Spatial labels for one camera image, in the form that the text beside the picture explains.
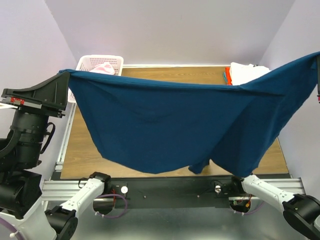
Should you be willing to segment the dark blue printed t-shirt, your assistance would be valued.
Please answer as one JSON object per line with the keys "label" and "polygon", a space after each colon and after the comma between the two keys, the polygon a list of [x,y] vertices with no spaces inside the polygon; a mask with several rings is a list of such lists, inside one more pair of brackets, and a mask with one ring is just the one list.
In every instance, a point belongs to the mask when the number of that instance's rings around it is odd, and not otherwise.
{"label": "dark blue printed t-shirt", "polygon": [[69,69],[68,86],[100,155],[159,174],[213,161],[238,177],[262,157],[318,84],[318,52],[241,85]]}

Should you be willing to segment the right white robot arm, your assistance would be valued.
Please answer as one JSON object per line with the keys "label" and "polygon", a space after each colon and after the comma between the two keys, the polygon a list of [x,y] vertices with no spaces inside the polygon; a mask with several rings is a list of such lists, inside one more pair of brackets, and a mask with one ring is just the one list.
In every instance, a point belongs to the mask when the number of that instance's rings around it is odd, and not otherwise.
{"label": "right white robot arm", "polygon": [[311,195],[281,190],[252,173],[258,160],[279,135],[315,87],[320,85],[320,54],[311,53],[287,63],[270,73],[239,86],[245,94],[245,108],[233,123],[233,129],[244,135],[241,143],[253,147],[243,149],[240,160],[245,170],[242,177],[230,183],[230,191],[241,196],[254,195],[282,213],[286,222],[310,240],[320,238],[320,201]]}

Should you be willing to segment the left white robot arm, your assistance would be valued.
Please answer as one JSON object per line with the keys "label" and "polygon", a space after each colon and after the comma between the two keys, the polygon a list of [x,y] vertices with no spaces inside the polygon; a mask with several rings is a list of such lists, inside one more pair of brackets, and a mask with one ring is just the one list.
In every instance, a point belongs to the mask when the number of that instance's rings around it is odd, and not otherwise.
{"label": "left white robot arm", "polygon": [[50,210],[42,205],[40,164],[55,125],[64,116],[70,74],[62,72],[29,88],[4,89],[0,103],[15,109],[6,138],[0,141],[0,219],[19,240],[69,240],[83,211],[97,197],[107,197],[111,177],[94,172],[68,201]]}

